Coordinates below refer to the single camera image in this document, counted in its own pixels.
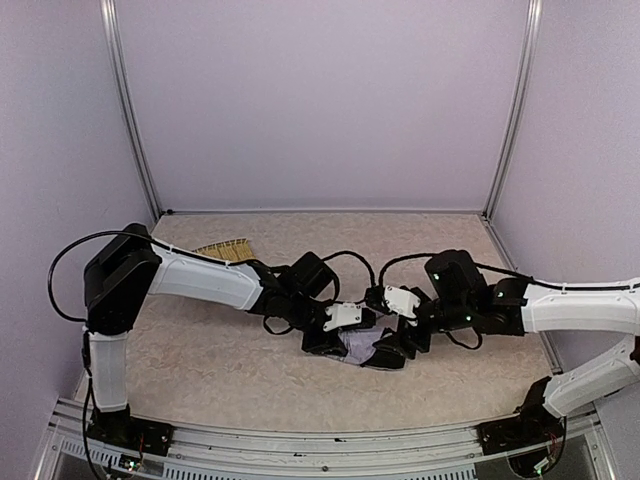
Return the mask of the lavender folding umbrella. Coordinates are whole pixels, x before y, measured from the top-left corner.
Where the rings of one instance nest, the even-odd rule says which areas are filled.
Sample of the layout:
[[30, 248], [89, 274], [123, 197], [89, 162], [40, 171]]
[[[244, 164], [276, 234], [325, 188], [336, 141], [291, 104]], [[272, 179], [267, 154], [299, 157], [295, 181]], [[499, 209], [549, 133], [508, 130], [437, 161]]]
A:
[[371, 345], [385, 336], [384, 329], [377, 326], [376, 323], [371, 328], [336, 329], [333, 331], [338, 333], [345, 345], [346, 352], [344, 356], [328, 357], [357, 366], [360, 366], [373, 353]]

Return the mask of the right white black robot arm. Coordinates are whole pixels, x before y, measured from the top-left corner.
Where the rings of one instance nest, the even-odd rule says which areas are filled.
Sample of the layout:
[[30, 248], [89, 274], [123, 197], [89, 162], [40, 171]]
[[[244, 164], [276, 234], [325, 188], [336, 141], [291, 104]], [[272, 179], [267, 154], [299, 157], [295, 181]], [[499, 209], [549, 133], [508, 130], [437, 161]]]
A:
[[609, 350], [529, 389], [519, 415], [562, 418], [577, 408], [639, 380], [639, 280], [550, 283], [502, 270], [490, 284], [486, 265], [466, 250], [425, 253], [424, 270], [435, 289], [392, 287], [378, 277], [366, 290], [367, 307], [399, 319], [396, 333], [378, 348], [407, 358], [425, 352], [432, 335], [471, 328], [477, 336], [524, 336], [549, 331], [621, 334]]

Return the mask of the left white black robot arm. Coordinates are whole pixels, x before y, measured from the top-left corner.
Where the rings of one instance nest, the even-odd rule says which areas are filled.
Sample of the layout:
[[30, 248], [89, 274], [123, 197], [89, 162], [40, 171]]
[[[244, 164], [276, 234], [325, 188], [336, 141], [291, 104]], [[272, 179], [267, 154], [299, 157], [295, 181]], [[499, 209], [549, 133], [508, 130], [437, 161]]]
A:
[[85, 323], [92, 398], [101, 414], [126, 414], [126, 350], [130, 331], [149, 296], [184, 297], [279, 318], [306, 331], [321, 321], [327, 288], [340, 289], [337, 274], [308, 252], [290, 266], [256, 259], [208, 257], [153, 238], [132, 223], [115, 231], [85, 266]]

